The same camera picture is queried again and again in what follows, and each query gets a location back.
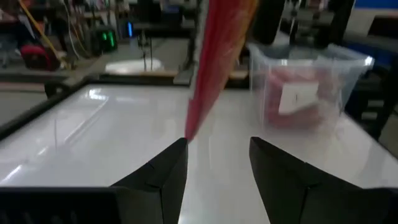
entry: blue light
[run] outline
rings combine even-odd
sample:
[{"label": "blue light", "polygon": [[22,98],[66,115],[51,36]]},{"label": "blue light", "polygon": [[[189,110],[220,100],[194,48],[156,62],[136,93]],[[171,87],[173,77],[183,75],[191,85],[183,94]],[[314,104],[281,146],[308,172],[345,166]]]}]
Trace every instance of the blue light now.
[{"label": "blue light", "polygon": [[129,37],[132,37],[132,25],[131,25],[131,22],[127,23],[127,27],[129,29]]}]

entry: red item in bin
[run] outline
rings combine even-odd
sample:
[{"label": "red item in bin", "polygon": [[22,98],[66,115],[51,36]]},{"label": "red item in bin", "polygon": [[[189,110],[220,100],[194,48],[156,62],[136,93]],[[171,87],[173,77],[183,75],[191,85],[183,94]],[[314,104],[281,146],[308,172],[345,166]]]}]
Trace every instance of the red item in bin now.
[{"label": "red item in bin", "polygon": [[274,68],[267,76],[265,118],[266,122],[278,128],[310,128],[322,121],[319,105],[315,103],[290,114],[280,114],[279,106],[284,85],[287,83],[318,83],[319,99],[331,96],[333,85],[328,70],[320,68]]}]

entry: red machine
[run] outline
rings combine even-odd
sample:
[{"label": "red machine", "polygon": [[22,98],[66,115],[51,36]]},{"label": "red machine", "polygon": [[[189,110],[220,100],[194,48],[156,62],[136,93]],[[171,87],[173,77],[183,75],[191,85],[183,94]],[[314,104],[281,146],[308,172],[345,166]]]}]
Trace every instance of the red machine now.
[{"label": "red machine", "polygon": [[55,71],[60,67],[53,51],[43,46],[25,45],[21,48],[21,56],[29,69]]}]

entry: red object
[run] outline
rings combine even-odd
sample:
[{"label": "red object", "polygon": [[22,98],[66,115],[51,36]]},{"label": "red object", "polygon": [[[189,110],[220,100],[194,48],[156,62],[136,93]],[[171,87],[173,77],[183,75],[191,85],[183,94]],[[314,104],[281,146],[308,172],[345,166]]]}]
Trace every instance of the red object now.
[{"label": "red object", "polygon": [[26,67],[34,70],[54,71],[60,66],[55,54],[39,45],[25,45],[21,48],[21,56]]},{"label": "red object", "polygon": [[286,83],[318,83],[319,99],[328,101],[333,97],[331,75],[321,68],[274,68],[268,74],[267,82],[268,96],[264,121],[278,128],[311,128],[323,119],[318,103],[291,114],[280,114],[279,106]]},{"label": "red object", "polygon": [[188,106],[185,137],[189,141],[228,81],[256,4],[256,0],[209,1],[194,96]]}]

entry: yellow pole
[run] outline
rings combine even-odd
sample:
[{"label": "yellow pole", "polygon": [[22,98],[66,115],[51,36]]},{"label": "yellow pole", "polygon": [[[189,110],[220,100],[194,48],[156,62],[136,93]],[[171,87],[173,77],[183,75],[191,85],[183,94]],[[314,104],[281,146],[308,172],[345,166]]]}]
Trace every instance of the yellow pole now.
[{"label": "yellow pole", "polygon": [[70,67],[68,66],[68,64],[66,63],[66,61],[58,56],[57,50],[55,50],[54,45],[51,43],[51,41],[49,40],[49,38],[44,34],[44,32],[42,31],[42,29],[40,28],[39,24],[37,23],[37,21],[33,18],[32,14],[29,12],[28,8],[25,6],[25,4],[22,2],[22,0],[18,0],[19,4],[21,5],[22,10],[24,10],[24,12],[26,13],[27,17],[29,18],[29,20],[33,23],[33,25],[36,27],[36,29],[39,31],[40,35],[42,36],[42,38],[44,39],[45,43],[49,45],[50,49],[52,50],[52,52],[55,54],[55,56],[57,57],[57,59],[64,64],[64,66],[67,67],[67,69],[70,69]]}]

